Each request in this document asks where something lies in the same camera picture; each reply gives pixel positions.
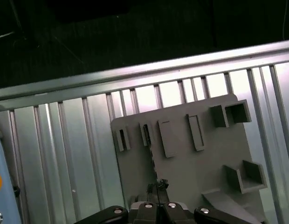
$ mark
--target slotted panel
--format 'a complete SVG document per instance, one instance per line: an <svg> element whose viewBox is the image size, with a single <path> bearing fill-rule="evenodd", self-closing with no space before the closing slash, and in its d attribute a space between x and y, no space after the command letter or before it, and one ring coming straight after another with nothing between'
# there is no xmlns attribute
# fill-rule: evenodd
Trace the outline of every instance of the slotted panel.
<svg viewBox="0 0 289 224"><path fill-rule="evenodd" d="M268 92L263 75L259 68L252 69L253 79L255 83L256 94L260 105L261 125L264 130L263 142L265 153L268 154L267 162L272 166L273 177L276 182L276 191L282 210L282 218L284 223L289 223L289 160L282 159L282 153L285 150L284 141L278 138L275 123L273 120L270 102L268 100Z"/></svg>
<svg viewBox="0 0 289 224"><path fill-rule="evenodd" d="M193 79L193 83L194 83L194 99L195 100L202 100L205 99L205 93L204 93L204 87L202 85L202 81L201 78L194 78Z"/></svg>
<svg viewBox="0 0 289 224"><path fill-rule="evenodd" d="M121 111L120 97L114 97L113 99L115 100L114 109ZM100 188L104 201L103 207L107 208L112 205L124 206L106 95L87 97L87 103L94 144L93 157L96 163L95 169L97 169L99 174Z"/></svg>
<svg viewBox="0 0 289 224"><path fill-rule="evenodd" d="M122 96L123 96L123 104L124 104L123 108L124 108L125 114L127 116L134 114L130 90L123 90Z"/></svg>
<svg viewBox="0 0 289 224"><path fill-rule="evenodd" d="M41 110L42 110L42 107L45 107L45 110L46 110L46 118L47 118L48 125L46 124L45 125L48 128L50 128L45 131L48 131L47 133L49 134L48 137L50 138L50 141L52 142L53 147L54 147L54 151L51 152L52 153L51 157L48 158L47 166L51 165L50 164L51 162L57 163L56 164L57 170L52 170L52 172L53 173L58 172L58 177L56 178L59 178L59 183L56 182L56 186L55 186L57 188L57 192L52 192L52 193L62 195L64 211L60 211L60 212L61 213L64 212L65 217L66 217L66 223L71 224L71 223L76 222L76 214L75 214L74 202L73 202L72 191L71 191L67 156L65 153L65 145L64 145L64 139L63 139L63 133L62 133L60 110L59 110L58 103L48 104L48 109L46 105L41 105L40 106Z"/></svg>
<svg viewBox="0 0 289 224"><path fill-rule="evenodd" d="M227 94L227 86L224 74L211 75L206 77L210 97L218 97Z"/></svg>
<svg viewBox="0 0 289 224"><path fill-rule="evenodd" d="M139 112L158 109L154 86L145 86L135 89Z"/></svg>
<svg viewBox="0 0 289 224"><path fill-rule="evenodd" d="M41 133L41 145L47 170L48 194L50 197L50 209L53 223L65 223L65 212L62 201L62 189L55 154L55 143L51 126L49 105L39 106L39 122Z"/></svg>
<svg viewBox="0 0 289 224"><path fill-rule="evenodd" d="M185 92L186 103L194 101L193 83L191 79L183 80L183 87Z"/></svg>
<svg viewBox="0 0 289 224"><path fill-rule="evenodd" d="M289 154L289 63L275 65L275 72L272 74L273 85Z"/></svg>
<svg viewBox="0 0 289 224"><path fill-rule="evenodd" d="M100 210L82 99L64 101L62 106L66 152L73 169L71 187L76 216L81 220Z"/></svg>
<svg viewBox="0 0 289 224"><path fill-rule="evenodd" d="M73 223L76 217L57 103L39 106L39 122L53 223Z"/></svg>
<svg viewBox="0 0 289 224"><path fill-rule="evenodd" d="M113 112L114 112L114 118L119 118L124 116L124 110L122 106L122 100L121 100L121 93L120 91L112 92L112 103L113 103Z"/></svg>
<svg viewBox="0 0 289 224"><path fill-rule="evenodd" d="M181 95L178 82L163 83L159 85L162 107L181 104Z"/></svg>
<svg viewBox="0 0 289 224"><path fill-rule="evenodd" d="M266 46L262 54L251 49L253 58L243 58L240 49L232 58L219 53L214 64L200 56L203 62L182 59L186 64L178 69L168 62L141 65L144 75L124 68L111 72L117 81L82 86L83 76L74 77L80 87L18 98L14 92L0 100L0 130L22 190L24 223L73 224L124 205L110 120L228 92L248 102L252 122L244 126L253 161L263 165L268 182L260 191L266 217L270 224L289 223L289 46L272 52Z"/></svg>
<svg viewBox="0 0 289 224"><path fill-rule="evenodd" d="M243 100L243 99L247 100L252 122L244 123L244 127L246 131L246 136L247 136L252 160L254 162L260 163L264 169L268 188L260 190L261 200L262 200L262 205L263 205L263 208L264 208L264 211L266 213L266 217L269 223L274 224L274 223L277 223L277 215L275 211L273 195L271 192L267 165L266 165L264 153L262 150L261 136L260 136L259 127L257 124L255 106L253 102L252 93L250 90L248 74L246 70L240 70L240 71L230 72L229 77L231 80L233 94L237 96L238 100Z"/></svg>
<svg viewBox="0 0 289 224"><path fill-rule="evenodd" d="M15 110L15 122L31 223L51 223L33 107Z"/></svg>

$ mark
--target light blue object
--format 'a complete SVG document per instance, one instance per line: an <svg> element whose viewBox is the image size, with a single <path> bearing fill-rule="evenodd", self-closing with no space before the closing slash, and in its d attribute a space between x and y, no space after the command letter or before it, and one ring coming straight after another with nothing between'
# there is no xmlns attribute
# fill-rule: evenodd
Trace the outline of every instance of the light blue object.
<svg viewBox="0 0 289 224"><path fill-rule="evenodd" d="M3 217L1 224L21 224L21 219L1 142L0 176L2 178L2 186L0 189L0 214L2 214Z"/></svg>

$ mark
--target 3d-printed board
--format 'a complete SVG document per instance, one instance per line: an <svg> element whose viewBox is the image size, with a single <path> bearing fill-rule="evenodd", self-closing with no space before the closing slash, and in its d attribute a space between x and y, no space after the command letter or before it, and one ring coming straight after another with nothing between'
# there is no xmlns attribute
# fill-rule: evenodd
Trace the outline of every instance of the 3d-printed board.
<svg viewBox="0 0 289 224"><path fill-rule="evenodd" d="M190 210L212 204L210 194L203 195L219 189L263 215L258 190L266 181L261 165L251 160L243 125L250 121L246 100L233 94L114 119L126 202L156 181L155 166L158 179L168 180L169 199Z"/></svg>

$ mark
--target wire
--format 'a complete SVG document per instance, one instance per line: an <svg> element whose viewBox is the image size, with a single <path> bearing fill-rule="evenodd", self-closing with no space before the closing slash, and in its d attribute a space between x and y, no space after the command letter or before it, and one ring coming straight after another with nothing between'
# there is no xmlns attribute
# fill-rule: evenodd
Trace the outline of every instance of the wire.
<svg viewBox="0 0 289 224"><path fill-rule="evenodd" d="M286 16L288 13L288 2L289 0L285 0L285 10L284 10L284 16L283 16L283 24L282 24L282 39L285 41L285 21L286 21Z"/></svg>

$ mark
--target metal bolt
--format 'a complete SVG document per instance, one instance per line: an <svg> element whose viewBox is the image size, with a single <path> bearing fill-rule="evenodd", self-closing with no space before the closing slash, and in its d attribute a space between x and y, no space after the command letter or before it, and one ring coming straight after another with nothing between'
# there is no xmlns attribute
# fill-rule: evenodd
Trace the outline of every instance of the metal bolt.
<svg viewBox="0 0 289 224"><path fill-rule="evenodd" d="M114 212L115 212L116 214L120 214L120 213L122 213L122 210L116 209Z"/></svg>
<svg viewBox="0 0 289 224"><path fill-rule="evenodd" d="M169 203L168 206L171 208L175 208L177 205L175 203Z"/></svg>
<svg viewBox="0 0 289 224"><path fill-rule="evenodd" d="M204 209L204 208L200 209L200 211L205 214L208 214L210 212L209 209Z"/></svg>

